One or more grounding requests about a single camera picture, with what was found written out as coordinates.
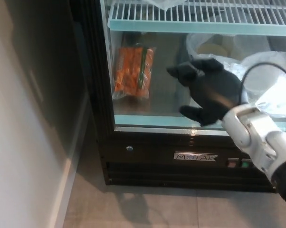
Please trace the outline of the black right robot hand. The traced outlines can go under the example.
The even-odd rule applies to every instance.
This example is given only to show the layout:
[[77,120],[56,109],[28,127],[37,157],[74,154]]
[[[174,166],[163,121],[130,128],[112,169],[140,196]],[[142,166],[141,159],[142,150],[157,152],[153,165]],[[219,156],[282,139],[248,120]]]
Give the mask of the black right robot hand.
[[230,109],[248,103],[241,80],[214,58],[194,59],[166,70],[189,89],[191,98],[199,105],[183,105],[179,112],[201,126],[214,124]]

